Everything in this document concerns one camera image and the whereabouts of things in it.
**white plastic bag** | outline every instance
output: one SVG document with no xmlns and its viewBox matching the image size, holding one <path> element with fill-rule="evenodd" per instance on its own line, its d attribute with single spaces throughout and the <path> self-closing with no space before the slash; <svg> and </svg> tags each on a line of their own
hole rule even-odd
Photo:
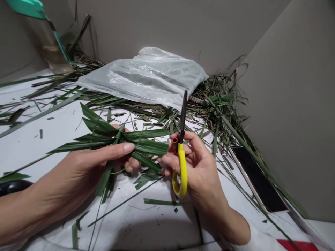
<svg viewBox="0 0 335 251">
<path fill-rule="evenodd" d="M 119 59 L 78 79 L 77 85 L 147 104 L 181 111 L 184 91 L 191 95 L 209 76 L 195 61 L 155 47 L 133 59 Z"/>
</svg>

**finger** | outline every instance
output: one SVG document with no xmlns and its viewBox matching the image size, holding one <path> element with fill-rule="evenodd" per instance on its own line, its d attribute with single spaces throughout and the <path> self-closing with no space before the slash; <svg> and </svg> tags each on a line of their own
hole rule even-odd
<svg viewBox="0 0 335 251">
<path fill-rule="evenodd" d="M 191 145 L 193 151 L 196 151 L 198 153 L 210 153 L 209 150 L 206 148 L 205 144 L 196 133 L 188 131 L 185 132 L 184 140 L 189 141 L 189 144 Z"/>
<path fill-rule="evenodd" d="M 172 174 L 172 172 L 173 172 L 173 170 L 171 169 L 171 167 L 167 166 L 167 167 L 165 168 L 164 175 L 165 175 L 166 177 L 169 177 L 169 176 Z"/>
<path fill-rule="evenodd" d="M 126 168 L 126 172 L 128 173 L 131 173 L 133 171 L 133 168 L 131 167 L 129 161 L 125 163 L 125 168 Z"/>
<path fill-rule="evenodd" d="M 177 144 L 176 143 L 167 143 L 167 144 L 169 145 L 169 148 L 167 151 L 174 153 L 176 151 Z M 192 153 L 192 149 L 186 144 L 183 144 L 183 150 L 185 151 L 186 155 L 189 155 Z"/>
<path fill-rule="evenodd" d="M 180 162 L 179 157 L 171 154 L 166 154 L 161 158 L 162 163 L 171 167 L 173 171 L 180 174 Z"/>
<path fill-rule="evenodd" d="M 137 169 L 140 167 L 139 161 L 137 159 L 134 159 L 134 157 L 129 157 L 128 162 L 133 169 Z"/>
<path fill-rule="evenodd" d="M 112 127 L 114 127 L 115 129 L 119 129 L 121 126 L 118 124 L 112 124 Z M 130 132 L 130 131 L 127 128 L 125 128 L 124 132 Z"/>
<path fill-rule="evenodd" d="M 81 151 L 78 154 L 77 165 L 83 168 L 92 168 L 105 161 L 119 159 L 135 149 L 133 143 L 121 143 L 106 146 L 97 150 Z"/>
</svg>

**leaf strip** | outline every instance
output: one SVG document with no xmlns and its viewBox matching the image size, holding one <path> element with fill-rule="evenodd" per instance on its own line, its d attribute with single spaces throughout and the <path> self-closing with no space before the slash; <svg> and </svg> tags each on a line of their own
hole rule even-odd
<svg viewBox="0 0 335 251">
<path fill-rule="evenodd" d="M 144 200 L 144 204 L 150 204 L 150 205 L 181 206 L 181 203 L 176 202 L 176 201 L 155 200 L 155 199 L 148 199 L 148 198 L 143 198 L 143 200 Z"/>
</svg>

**white surface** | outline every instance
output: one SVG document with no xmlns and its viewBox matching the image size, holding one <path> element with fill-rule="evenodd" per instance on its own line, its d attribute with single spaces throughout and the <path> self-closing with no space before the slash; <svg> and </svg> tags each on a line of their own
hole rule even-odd
<svg viewBox="0 0 335 251">
<path fill-rule="evenodd" d="M 1 103 L 7 103 L 12 98 L 18 100 L 21 96 L 32 93 L 33 90 L 32 88 L 27 88 L 28 85 L 30 83 L 7 88 L 6 92 L 9 93 L 4 95 L 0 93 Z M 35 109 L 36 114 L 39 112 L 34 107 L 26 113 L 32 113 L 33 109 Z M 0 152 L 0 159 L 2 160 L 2 165 L 0 166 L 0 172 L 7 172 L 22 167 L 42 157 L 48 151 L 88 133 L 89 130 L 84 123 L 81 123 L 78 127 L 81 116 L 80 103 L 76 101 L 1 138 L 0 146 L 2 151 Z M 128 114 L 116 119 L 122 122 L 126 120 L 127 116 Z M 143 122 L 141 120 L 136 122 L 138 129 L 141 130 Z M 188 122 L 186 124 L 193 127 L 193 124 Z M 130 123 L 126 127 L 131 131 L 133 130 Z M 1 126 L 0 132 L 5 131 L 7 128 L 7 126 Z M 39 138 L 39 129 L 43 129 L 43 139 Z M 51 170 L 65 155 L 65 153 L 54 154 L 21 171 L 21 173 L 30 175 L 31 178 L 29 180 L 35 182 Z M 218 166 L 218 168 L 225 173 L 221 166 Z M 237 167 L 235 167 L 233 173 L 241 186 L 251 194 L 250 188 L 247 186 Z M 262 223 L 266 219 L 265 216 L 256 211 L 234 184 L 228 181 L 223 175 L 219 174 L 219 176 L 226 197 L 235 210 L 240 212 L 260 230 L 271 234 L 275 238 L 284 239 L 284 236 L 270 222 Z M 133 184 L 136 177 L 129 178 L 122 174 L 117 175 L 117 182 L 112 198 L 108 199 L 107 203 L 101 206 L 100 216 L 137 193 Z M 171 200 L 174 198 L 174 193 L 171 191 L 171 184 L 168 179 L 163 179 L 107 215 L 96 226 L 92 241 L 92 246 L 95 244 L 94 250 L 157 250 L 164 248 L 174 250 L 200 245 L 194 208 L 188 198 L 181 201 L 182 206 L 178 206 L 179 211 L 177 213 L 174 212 L 173 206 L 157 205 L 154 207 L 153 205 L 146 205 L 143 203 L 143 198 Z M 63 228 L 61 227 L 63 222 L 60 222 L 58 225 L 51 226 L 43 231 L 44 238 L 39 238 L 32 242 L 30 249 L 33 250 L 35 246 L 36 248 L 37 246 L 43 246 L 44 242 L 54 243 L 55 246 L 60 245 L 66 248 L 72 247 L 71 225 L 81 213 L 91 210 L 81 220 L 82 231 L 78 232 L 80 238 L 79 248 L 87 250 L 93 231 L 93 226 L 88 228 L 87 225 L 95 220 L 99 202 L 100 198 L 95 198 L 92 202 L 88 201 L 80 210 L 66 219 L 67 222 L 65 222 Z M 307 237 L 300 231 L 286 212 L 272 214 L 271 218 L 292 239 L 308 241 Z M 200 215 L 200 221 L 203 227 L 204 242 L 212 243 L 215 239 L 218 240 L 218 236 L 215 233 L 210 233 L 212 232 L 211 227 L 202 215 Z"/>
<path fill-rule="evenodd" d="M 335 250 L 335 223 L 307 220 L 307 222 L 322 236 L 322 239 Z"/>
</svg>

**dark blue object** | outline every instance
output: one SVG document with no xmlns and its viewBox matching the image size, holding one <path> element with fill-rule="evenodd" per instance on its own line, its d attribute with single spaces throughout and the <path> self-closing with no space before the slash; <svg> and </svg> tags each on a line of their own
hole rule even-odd
<svg viewBox="0 0 335 251">
<path fill-rule="evenodd" d="M 27 180 L 13 180 L 0 183 L 0 197 L 10 193 L 20 192 L 32 184 L 32 182 Z"/>
</svg>

